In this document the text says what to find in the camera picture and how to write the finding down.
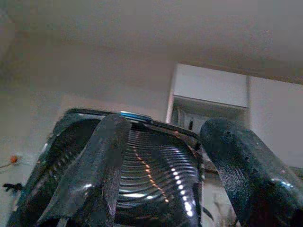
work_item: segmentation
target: cabinet door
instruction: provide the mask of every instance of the cabinet door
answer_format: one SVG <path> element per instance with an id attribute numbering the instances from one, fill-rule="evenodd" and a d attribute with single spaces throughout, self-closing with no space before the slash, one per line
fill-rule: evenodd
<path id="1" fill-rule="evenodd" d="M 247 76 L 178 64 L 174 95 L 247 107 Z"/>
<path id="2" fill-rule="evenodd" d="M 287 165 L 303 168 L 303 86 L 250 77 L 250 126 Z"/>

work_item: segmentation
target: white cabinet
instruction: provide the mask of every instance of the white cabinet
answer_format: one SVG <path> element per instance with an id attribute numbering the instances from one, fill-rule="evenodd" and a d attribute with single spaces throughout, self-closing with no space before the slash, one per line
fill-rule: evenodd
<path id="1" fill-rule="evenodd" d="M 247 76 L 178 64 L 174 95 L 247 107 Z"/>
<path id="2" fill-rule="evenodd" d="M 250 128 L 287 165 L 303 167 L 303 86 L 250 77 Z"/>

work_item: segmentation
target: ceiling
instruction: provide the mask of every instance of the ceiling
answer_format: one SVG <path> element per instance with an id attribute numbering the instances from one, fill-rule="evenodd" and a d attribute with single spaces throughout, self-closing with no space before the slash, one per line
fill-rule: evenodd
<path id="1" fill-rule="evenodd" d="M 302 0 L 0 0 L 22 31 L 303 84 Z"/>

